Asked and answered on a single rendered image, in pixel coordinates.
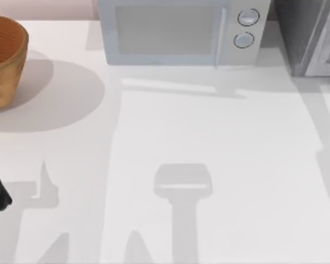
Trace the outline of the microwave knob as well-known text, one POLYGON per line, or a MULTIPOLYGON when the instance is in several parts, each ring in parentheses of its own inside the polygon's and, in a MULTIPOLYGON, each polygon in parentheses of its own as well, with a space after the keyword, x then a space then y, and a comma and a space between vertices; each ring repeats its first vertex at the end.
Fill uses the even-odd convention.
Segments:
POLYGON ((245 49, 254 44, 255 37, 252 33, 245 32, 234 37, 234 46, 239 49, 245 49))
POLYGON ((258 22, 260 14, 256 9, 242 10, 238 15, 238 22, 242 26, 252 26, 258 22))

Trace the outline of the pale microwave oven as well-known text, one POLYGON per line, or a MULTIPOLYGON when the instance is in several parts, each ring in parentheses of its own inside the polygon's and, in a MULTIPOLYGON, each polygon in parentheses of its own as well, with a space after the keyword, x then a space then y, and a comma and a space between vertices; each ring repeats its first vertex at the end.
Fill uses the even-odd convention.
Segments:
POLYGON ((271 0, 97 0, 104 52, 110 65, 211 65, 221 9, 226 8, 220 66, 253 65, 260 50, 271 0), (260 18, 242 26, 242 10, 256 9, 260 18), (245 49, 234 37, 255 37, 245 49))

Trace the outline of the brown woven basket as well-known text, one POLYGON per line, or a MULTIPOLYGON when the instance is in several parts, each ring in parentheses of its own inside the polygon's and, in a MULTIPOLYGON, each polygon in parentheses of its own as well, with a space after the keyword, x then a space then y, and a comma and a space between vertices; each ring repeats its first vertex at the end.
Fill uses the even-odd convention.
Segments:
POLYGON ((14 99, 26 62, 27 30, 17 21, 0 16, 0 109, 14 99))

